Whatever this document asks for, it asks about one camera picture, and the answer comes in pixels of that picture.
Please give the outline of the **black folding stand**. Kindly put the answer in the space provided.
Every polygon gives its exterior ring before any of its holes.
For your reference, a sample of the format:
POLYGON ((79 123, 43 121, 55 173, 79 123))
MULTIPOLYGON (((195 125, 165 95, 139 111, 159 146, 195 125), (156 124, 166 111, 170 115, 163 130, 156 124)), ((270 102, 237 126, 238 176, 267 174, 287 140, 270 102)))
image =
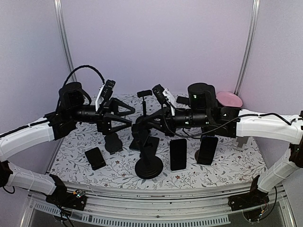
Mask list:
POLYGON ((105 149, 111 155, 123 150, 123 143, 116 133, 105 136, 105 149))
POLYGON ((200 163, 199 161, 199 150, 195 153, 195 160, 197 163, 200 163))

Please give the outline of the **blue-edged phone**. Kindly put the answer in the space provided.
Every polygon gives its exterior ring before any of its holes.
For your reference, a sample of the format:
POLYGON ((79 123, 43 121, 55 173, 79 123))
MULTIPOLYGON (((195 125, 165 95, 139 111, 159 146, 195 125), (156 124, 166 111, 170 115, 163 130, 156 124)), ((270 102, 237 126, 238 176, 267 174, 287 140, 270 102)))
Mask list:
POLYGON ((203 136, 199 148, 199 161, 202 165, 210 166, 213 162, 218 138, 214 136, 203 136))

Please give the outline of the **white folding stand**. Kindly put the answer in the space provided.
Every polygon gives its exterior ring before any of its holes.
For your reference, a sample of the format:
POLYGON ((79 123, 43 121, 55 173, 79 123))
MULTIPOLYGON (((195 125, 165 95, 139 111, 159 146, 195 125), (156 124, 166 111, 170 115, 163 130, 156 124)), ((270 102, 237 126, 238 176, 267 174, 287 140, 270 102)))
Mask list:
POLYGON ((243 146, 247 144, 248 139, 248 137, 237 137, 234 142, 235 147, 243 148, 243 146))

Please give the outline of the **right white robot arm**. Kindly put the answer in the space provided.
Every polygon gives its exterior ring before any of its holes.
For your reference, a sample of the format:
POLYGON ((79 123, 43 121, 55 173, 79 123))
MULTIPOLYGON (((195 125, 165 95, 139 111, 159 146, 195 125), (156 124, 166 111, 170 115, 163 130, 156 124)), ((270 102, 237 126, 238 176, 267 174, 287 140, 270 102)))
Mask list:
POLYGON ((187 108, 177 108, 178 101, 167 89, 156 85, 152 90, 138 92, 138 97, 155 95, 161 105, 159 111, 138 118, 132 127, 141 157, 135 172, 142 179, 157 177, 163 170, 162 161, 148 152, 145 143, 148 131, 157 129, 167 136, 175 136, 179 128, 201 128, 201 144, 197 162, 209 165, 213 160, 218 136, 257 137, 289 143, 284 155, 265 173, 256 176, 245 195, 248 206, 255 206, 277 184, 303 166, 303 116, 257 113, 232 106, 219 106, 215 88, 206 83, 188 86, 187 108))

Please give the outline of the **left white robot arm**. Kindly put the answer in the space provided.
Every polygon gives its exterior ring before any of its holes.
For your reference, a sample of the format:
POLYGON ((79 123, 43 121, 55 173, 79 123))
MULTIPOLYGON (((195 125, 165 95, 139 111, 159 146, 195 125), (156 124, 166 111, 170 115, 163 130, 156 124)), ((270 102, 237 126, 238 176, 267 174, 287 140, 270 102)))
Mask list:
POLYGON ((95 124, 97 131, 111 135, 132 125, 125 116, 135 109, 112 97, 115 82, 107 80, 100 88, 95 102, 84 91, 82 84, 71 82, 59 90, 59 103, 54 112, 38 120, 0 135, 0 185, 50 195, 60 205, 70 202, 65 184, 55 175, 46 175, 15 164, 15 156, 25 157, 31 148, 60 140, 77 128, 78 123, 95 124))

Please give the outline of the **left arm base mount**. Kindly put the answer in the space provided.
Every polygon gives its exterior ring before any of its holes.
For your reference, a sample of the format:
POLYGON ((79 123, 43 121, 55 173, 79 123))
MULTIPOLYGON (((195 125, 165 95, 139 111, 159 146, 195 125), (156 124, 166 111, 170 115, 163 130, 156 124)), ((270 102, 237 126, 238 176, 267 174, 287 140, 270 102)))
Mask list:
POLYGON ((67 192, 67 187, 59 177, 52 174, 49 176, 54 180, 55 190, 51 195, 46 195, 45 201, 59 207, 84 211, 87 202, 86 191, 77 189, 67 192))

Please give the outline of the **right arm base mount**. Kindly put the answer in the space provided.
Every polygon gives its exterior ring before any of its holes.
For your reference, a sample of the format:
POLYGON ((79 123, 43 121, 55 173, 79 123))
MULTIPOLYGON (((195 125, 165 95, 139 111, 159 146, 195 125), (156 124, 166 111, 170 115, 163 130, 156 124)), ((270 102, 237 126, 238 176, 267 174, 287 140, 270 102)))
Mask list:
POLYGON ((253 179, 249 192, 228 197, 228 205, 232 211, 265 205, 264 208, 259 208, 257 211, 245 212, 244 217, 250 222, 261 221, 266 217, 265 212, 269 202, 269 197, 268 192, 262 192, 258 189, 259 177, 260 175, 257 175, 253 179))

